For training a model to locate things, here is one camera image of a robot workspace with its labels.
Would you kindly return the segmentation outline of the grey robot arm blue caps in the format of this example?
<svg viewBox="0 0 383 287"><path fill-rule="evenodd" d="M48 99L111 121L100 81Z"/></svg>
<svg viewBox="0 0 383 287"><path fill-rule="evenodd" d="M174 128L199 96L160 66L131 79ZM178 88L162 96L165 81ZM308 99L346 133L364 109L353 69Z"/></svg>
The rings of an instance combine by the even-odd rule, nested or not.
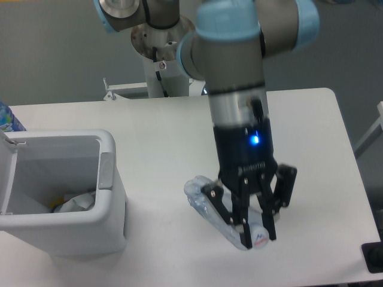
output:
<svg viewBox="0 0 383 287"><path fill-rule="evenodd" d="M263 72L264 59L312 42L320 17L312 1L203 1L196 26L181 27L178 1L95 1L106 30L142 30L153 62L176 60L204 81L219 173L197 176L184 192L190 205L240 250L276 239L274 217L290 203L297 170L278 164Z"/></svg>

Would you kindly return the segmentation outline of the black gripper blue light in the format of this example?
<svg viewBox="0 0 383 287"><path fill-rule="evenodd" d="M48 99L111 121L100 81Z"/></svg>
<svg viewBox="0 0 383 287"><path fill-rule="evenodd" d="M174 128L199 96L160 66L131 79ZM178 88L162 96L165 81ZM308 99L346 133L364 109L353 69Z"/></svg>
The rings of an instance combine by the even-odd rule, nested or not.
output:
<svg viewBox="0 0 383 287"><path fill-rule="evenodd" d="M220 171L218 177L239 195L248 179L256 194L262 223L271 241L276 240L274 216L290 204L297 168L277 163L273 157L269 117L254 125L213 128ZM200 214L238 249L251 248L249 210L216 182L206 179L200 188Z"/></svg>

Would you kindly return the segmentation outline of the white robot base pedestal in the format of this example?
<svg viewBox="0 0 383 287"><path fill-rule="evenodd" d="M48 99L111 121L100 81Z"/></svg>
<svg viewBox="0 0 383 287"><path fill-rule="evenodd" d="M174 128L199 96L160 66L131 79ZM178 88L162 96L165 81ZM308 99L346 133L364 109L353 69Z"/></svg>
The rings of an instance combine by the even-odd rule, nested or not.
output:
<svg viewBox="0 0 383 287"><path fill-rule="evenodd" d="M189 77L178 67L177 48L194 24L181 16L169 29L155 29L144 23L132 29L132 46L141 56L149 98L189 95Z"/></svg>

